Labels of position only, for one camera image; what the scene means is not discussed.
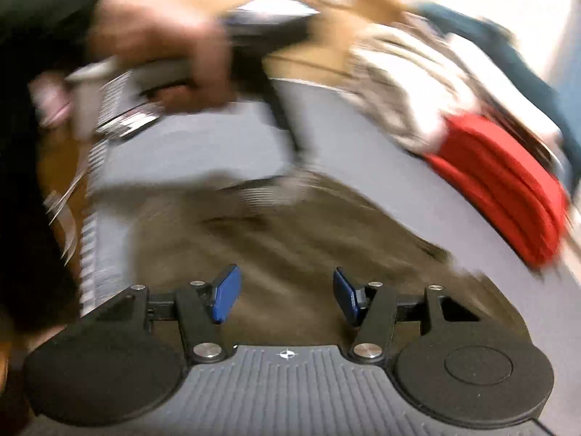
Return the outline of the person's left hand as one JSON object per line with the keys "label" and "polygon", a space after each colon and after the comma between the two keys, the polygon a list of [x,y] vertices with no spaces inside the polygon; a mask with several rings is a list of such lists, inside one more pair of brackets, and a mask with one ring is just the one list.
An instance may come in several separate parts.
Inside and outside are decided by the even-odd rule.
{"label": "person's left hand", "polygon": [[124,67],[187,59],[192,80],[153,95],[168,112],[221,108],[233,99],[223,27],[180,0],[99,0],[88,41],[95,57],[113,56]]}

